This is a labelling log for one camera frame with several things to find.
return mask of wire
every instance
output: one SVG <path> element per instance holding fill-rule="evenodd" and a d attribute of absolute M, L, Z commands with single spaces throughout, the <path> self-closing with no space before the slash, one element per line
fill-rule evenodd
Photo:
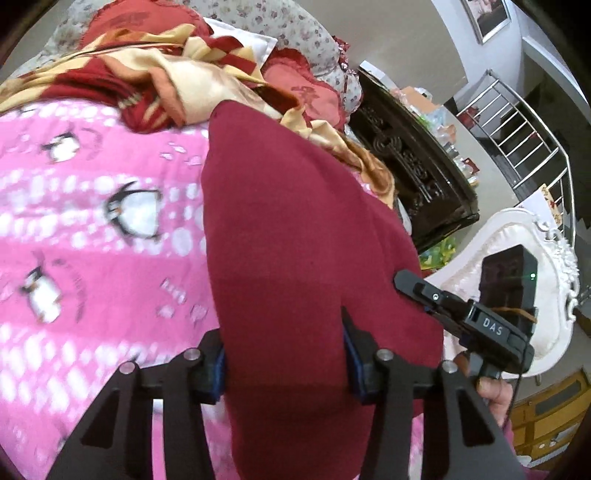
<path fill-rule="evenodd" d="M 501 430 L 503 430 L 503 433 L 505 432 L 505 428 L 507 427 L 507 424 L 509 423 L 509 420 L 511 418 L 511 412 L 513 411 L 513 407 L 515 406 L 515 400 L 517 399 L 517 392 L 519 391 L 519 385 L 521 385 L 521 379 L 523 378 L 523 367 L 525 366 L 525 354 L 527 352 L 527 347 L 530 343 L 527 342 L 527 345 L 525 346 L 524 350 L 523 350 L 523 354 L 521 355 L 521 367 L 519 368 L 519 376 L 517 377 L 517 383 L 515 383 L 515 388 L 513 389 L 513 396 L 511 397 L 511 402 L 509 403 L 509 409 L 507 410 L 507 416 L 505 418 L 505 421 L 503 422 L 503 428 Z"/>

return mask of floral pillow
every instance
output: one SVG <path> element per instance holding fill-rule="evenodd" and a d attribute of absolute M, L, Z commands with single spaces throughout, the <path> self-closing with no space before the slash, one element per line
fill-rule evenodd
<path fill-rule="evenodd" d="M 340 95 L 347 113 L 361 102 L 359 81 L 339 61 L 341 52 L 330 33 L 294 0 L 171 0 L 203 17 L 217 18 L 236 28 L 278 39 L 277 47 L 299 50 L 312 73 Z M 77 49 L 95 14 L 110 0 L 74 0 L 61 24 L 35 57 L 11 77 L 30 72 Z"/>

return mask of picture frame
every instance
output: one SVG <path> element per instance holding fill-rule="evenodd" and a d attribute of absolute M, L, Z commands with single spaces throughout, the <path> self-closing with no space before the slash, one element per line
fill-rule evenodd
<path fill-rule="evenodd" d="M 476 38 L 485 44 L 511 23 L 505 0 L 461 0 L 470 18 Z"/>

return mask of red heart pillow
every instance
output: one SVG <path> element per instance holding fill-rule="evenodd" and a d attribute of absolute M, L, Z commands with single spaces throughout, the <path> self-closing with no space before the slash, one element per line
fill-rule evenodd
<path fill-rule="evenodd" d="M 169 0 L 115 0 L 96 13 L 80 40 L 80 46 L 84 47 L 103 33 L 117 28 L 159 34 L 183 23 L 195 25 L 193 35 L 208 37 L 212 33 L 196 11 Z"/>

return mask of pink penguin blanket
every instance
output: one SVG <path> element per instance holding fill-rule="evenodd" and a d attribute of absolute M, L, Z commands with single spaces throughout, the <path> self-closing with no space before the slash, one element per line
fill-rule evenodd
<path fill-rule="evenodd" d="M 46 477 L 118 365 L 167 362 L 218 327 L 208 148 L 207 123 L 141 135 L 86 100 L 0 116 L 0 445 L 28 480 Z M 223 403 L 203 411 L 216 478 L 237 480 Z M 158 404 L 153 426 L 164 480 Z"/>

